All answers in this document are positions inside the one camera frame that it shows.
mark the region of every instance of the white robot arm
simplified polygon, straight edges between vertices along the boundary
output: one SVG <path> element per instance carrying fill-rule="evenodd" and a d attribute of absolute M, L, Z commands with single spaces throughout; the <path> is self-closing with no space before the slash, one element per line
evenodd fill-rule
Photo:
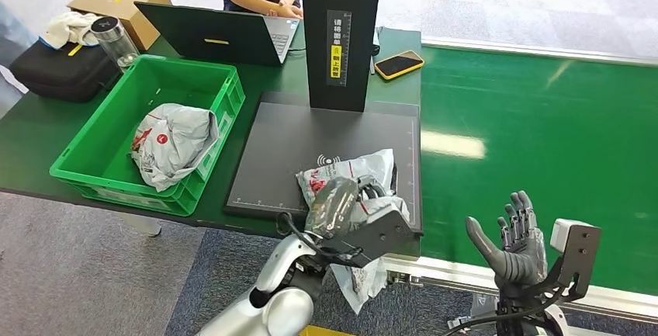
<path fill-rule="evenodd" d="M 413 233 L 394 203 L 368 211 L 355 227 L 352 207 L 360 198 L 382 197 L 374 178 L 335 178 L 316 195 L 311 211 L 322 216 L 318 234 L 299 232 L 283 214 L 292 234 L 284 238 L 265 263 L 256 283 L 198 336 L 296 336 L 313 316 L 329 264 L 363 267 L 413 239 Z"/>

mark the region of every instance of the person's hand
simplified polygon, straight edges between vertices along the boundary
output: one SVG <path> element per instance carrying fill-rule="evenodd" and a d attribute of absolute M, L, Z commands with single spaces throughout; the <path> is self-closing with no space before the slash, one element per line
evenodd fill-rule
<path fill-rule="evenodd" d="M 505 283 L 531 286 L 546 278 L 544 236 L 537 227 L 535 211 L 525 191 L 511 193 L 511 199 L 514 206 L 505 206 L 511 226 L 498 217 L 503 250 L 491 242 L 472 217 L 466 218 L 466 232 L 493 269 L 499 287 Z"/>
<path fill-rule="evenodd" d="M 304 11 L 295 5 L 289 4 L 286 0 L 279 1 L 279 7 L 276 9 L 276 16 L 283 18 L 304 19 Z"/>

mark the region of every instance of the yellow phone case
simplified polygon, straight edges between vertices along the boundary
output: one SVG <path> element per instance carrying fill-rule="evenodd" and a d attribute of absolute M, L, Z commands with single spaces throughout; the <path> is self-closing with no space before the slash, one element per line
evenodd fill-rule
<path fill-rule="evenodd" d="M 413 66 L 413 67 L 409 67 L 409 68 L 407 68 L 406 70 L 398 71 L 398 72 L 396 72 L 396 73 L 394 73 L 394 74 L 384 74 L 384 73 L 382 72 L 382 70 L 379 69 L 378 64 L 380 64 L 380 63 L 382 63 L 382 62 L 384 62 L 384 61 L 388 61 L 388 60 L 391 59 L 391 58 L 398 57 L 398 56 L 400 56 L 400 55 L 402 55 L 402 54 L 406 54 L 406 53 L 414 53 L 414 55 L 417 56 L 417 57 L 418 57 L 418 60 L 421 61 L 421 62 L 420 62 L 419 64 Z M 377 71 L 377 73 L 379 74 L 379 76 L 381 76 L 382 78 L 384 78 L 384 80 L 391 80 L 391 79 L 394 79 L 394 78 L 396 78 L 396 77 L 398 77 L 398 76 L 400 76 L 400 75 L 402 75 L 402 74 L 406 74 L 407 72 L 411 72 L 411 71 L 413 71 L 413 70 L 417 70 L 418 68 L 421 68 L 421 67 L 423 67 L 424 65 L 425 65 L 425 60 L 424 60 L 420 55 L 418 55 L 418 53 L 416 53 L 416 52 L 413 51 L 413 50 L 407 50 L 407 51 L 403 51 L 402 53 L 395 54 L 395 55 L 393 55 L 393 56 L 391 56 L 391 57 L 388 57 L 387 59 L 383 59 L 383 60 L 381 60 L 381 61 L 375 63 L 375 71 Z"/>

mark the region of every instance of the black cable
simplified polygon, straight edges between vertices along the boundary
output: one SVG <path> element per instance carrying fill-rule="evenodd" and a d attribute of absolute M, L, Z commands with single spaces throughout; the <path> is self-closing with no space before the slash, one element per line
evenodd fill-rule
<path fill-rule="evenodd" d="M 523 318 L 523 317 L 527 317 L 528 315 L 538 313 L 538 312 L 544 310 L 545 308 L 550 307 L 551 305 L 556 303 L 557 300 L 559 300 L 559 298 L 561 297 L 562 291 L 564 291 L 565 288 L 566 287 L 559 287 L 553 293 L 553 297 L 551 297 L 548 301 L 546 301 L 545 303 L 543 303 L 542 305 L 540 305 L 536 308 L 526 310 L 526 311 L 522 311 L 520 313 L 501 314 L 501 315 L 494 315 L 494 316 L 491 316 L 491 317 L 484 317 L 484 318 L 480 318 L 480 319 L 470 320 L 466 323 L 460 324 L 458 327 L 455 327 L 455 328 L 451 329 L 450 331 L 444 333 L 442 336 L 450 336 L 451 334 L 456 334 L 457 332 L 463 330 L 464 328 L 471 328 L 471 327 L 476 326 L 478 324 L 498 322 L 500 320 L 510 320 L 510 319 L 516 319 L 516 318 Z"/>
<path fill-rule="evenodd" d="M 306 235 L 302 234 L 299 230 L 297 230 L 297 227 L 295 226 L 295 223 L 293 222 L 293 216 L 290 213 L 284 212 L 284 213 L 279 213 L 279 215 L 276 217 L 277 219 L 283 216 L 284 221 L 288 224 L 288 227 L 290 228 L 290 231 L 293 232 L 304 244 L 308 245 L 311 249 L 313 249 L 316 253 L 318 253 L 321 256 L 324 256 L 326 258 L 339 258 L 342 256 L 342 253 L 330 253 L 323 251 L 320 249 L 320 247 L 317 246 L 314 242 L 312 242 Z M 279 224 L 277 223 L 276 229 L 279 231 L 279 233 L 282 233 L 282 231 L 279 229 Z M 361 248 L 356 248 L 355 252 L 347 254 L 347 255 L 358 255 L 361 252 Z"/>

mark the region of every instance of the green basket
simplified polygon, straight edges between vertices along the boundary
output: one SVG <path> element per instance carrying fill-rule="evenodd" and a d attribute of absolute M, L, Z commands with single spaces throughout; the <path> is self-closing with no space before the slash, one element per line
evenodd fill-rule
<path fill-rule="evenodd" d="M 236 68 L 142 55 L 50 167 L 84 197 L 189 216 L 194 212 L 244 102 Z M 130 157 L 137 126 L 162 103 L 209 109 L 220 138 L 201 165 L 163 192 L 144 183 Z"/>

